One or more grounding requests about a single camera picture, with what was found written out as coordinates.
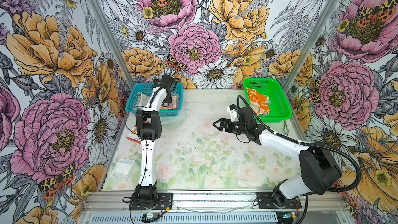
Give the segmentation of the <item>orange patterned towel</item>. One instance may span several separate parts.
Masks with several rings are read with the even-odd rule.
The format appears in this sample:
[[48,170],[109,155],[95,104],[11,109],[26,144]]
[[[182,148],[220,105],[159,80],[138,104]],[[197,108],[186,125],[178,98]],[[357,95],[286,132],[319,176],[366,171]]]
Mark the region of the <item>orange patterned towel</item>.
[[259,93],[256,89],[250,88],[247,88],[247,94],[250,105],[258,116],[266,116],[270,113],[271,109],[269,105],[271,102],[268,96]]

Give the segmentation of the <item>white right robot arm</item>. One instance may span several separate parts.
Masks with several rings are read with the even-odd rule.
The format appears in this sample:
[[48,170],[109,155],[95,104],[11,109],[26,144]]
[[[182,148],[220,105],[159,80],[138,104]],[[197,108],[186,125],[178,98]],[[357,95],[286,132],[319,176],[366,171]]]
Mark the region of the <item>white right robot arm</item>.
[[250,108],[231,105],[227,108],[230,119],[220,118],[212,125],[220,132],[244,135],[249,141],[279,151],[300,164],[300,175],[279,183],[271,196],[276,208],[308,194],[322,195],[340,179],[342,171],[332,152],[321,144],[305,145],[257,123]]

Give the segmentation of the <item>printed cream towel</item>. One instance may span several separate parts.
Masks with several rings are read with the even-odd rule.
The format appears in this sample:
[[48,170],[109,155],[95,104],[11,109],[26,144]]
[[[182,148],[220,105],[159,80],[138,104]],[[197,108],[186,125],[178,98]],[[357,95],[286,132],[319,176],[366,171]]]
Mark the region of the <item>printed cream towel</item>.
[[[178,97],[176,95],[172,96],[172,102],[169,104],[164,104],[161,106],[160,110],[175,110],[178,108],[177,103],[179,100],[177,99]],[[148,104],[150,101],[150,96],[147,96],[146,94],[139,92],[138,93],[138,102],[136,103],[136,107],[139,109],[142,109],[144,106]]]

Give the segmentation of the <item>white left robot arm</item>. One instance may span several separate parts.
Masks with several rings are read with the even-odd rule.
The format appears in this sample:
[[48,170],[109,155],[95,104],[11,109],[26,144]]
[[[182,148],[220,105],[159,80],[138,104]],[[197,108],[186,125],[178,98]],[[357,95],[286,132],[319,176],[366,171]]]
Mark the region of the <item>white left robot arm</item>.
[[139,107],[136,114],[136,133],[142,149],[142,167],[133,202],[147,209],[157,205],[157,179],[155,176],[156,140],[162,135],[161,107],[172,104],[172,92],[180,79],[164,75],[152,86],[152,94],[146,105]]

